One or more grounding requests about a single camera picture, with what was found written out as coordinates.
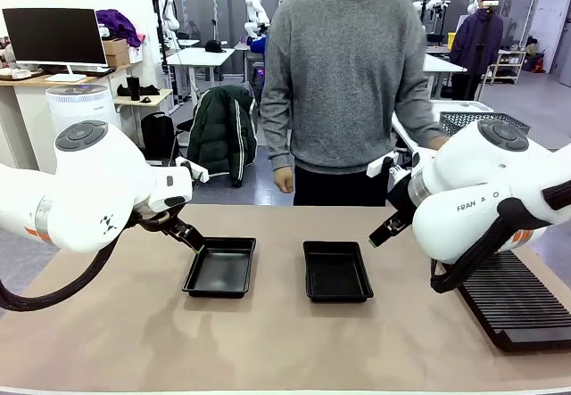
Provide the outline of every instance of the square black tray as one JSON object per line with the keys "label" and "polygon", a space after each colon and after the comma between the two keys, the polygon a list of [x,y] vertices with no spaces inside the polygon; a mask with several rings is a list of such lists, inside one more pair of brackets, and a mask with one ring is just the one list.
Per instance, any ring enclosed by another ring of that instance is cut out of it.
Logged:
{"label": "square black tray", "polygon": [[373,297],[355,242],[304,242],[305,287],[316,303],[362,303]]}
{"label": "square black tray", "polygon": [[250,271],[256,240],[209,237],[194,258],[182,291],[192,297],[241,299],[250,289]]}

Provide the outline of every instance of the man in gray sweater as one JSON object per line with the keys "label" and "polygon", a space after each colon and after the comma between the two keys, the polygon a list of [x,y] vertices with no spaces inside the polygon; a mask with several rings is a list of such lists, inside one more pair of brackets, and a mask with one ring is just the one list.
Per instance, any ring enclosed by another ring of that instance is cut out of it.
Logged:
{"label": "man in gray sweater", "polygon": [[367,165],[393,149],[396,112],[439,149],[423,73],[425,33],[410,0],[286,0],[271,24],[262,126],[277,187],[294,205],[384,206]]}

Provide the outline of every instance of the monitor screen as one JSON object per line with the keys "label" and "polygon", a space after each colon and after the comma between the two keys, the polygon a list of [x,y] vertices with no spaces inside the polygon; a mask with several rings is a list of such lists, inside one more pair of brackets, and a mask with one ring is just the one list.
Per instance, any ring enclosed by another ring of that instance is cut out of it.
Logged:
{"label": "monitor screen", "polygon": [[95,10],[3,9],[17,62],[107,65]]}

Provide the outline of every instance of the black cup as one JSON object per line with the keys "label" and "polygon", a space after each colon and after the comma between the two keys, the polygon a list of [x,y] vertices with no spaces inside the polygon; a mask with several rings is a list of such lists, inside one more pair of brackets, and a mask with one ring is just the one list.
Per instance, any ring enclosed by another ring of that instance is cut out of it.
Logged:
{"label": "black cup", "polygon": [[139,77],[127,77],[127,87],[128,92],[131,94],[131,101],[140,101],[140,86]]}

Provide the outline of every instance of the cardboard box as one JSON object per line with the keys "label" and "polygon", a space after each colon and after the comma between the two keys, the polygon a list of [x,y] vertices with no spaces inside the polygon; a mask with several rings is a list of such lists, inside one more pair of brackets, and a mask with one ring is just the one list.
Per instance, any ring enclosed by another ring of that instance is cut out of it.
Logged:
{"label": "cardboard box", "polygon": [[107,55],[107,65],[113,68],[119,68],[123,65],[129,65],[130,61],[128,58],[128,52],[123,52],[119,54],[108,54]]}
{"label": "cardboard box", "polygon": [[128,49],[128,59],[130,63],[137,63],[143,60],[143,47],[130,47]]}
{"label": "cardboard box", "polygon": [[127,41],[123,39],[108,40],[103,42],[103,49],[107,55],[115,55],[128,52]]}

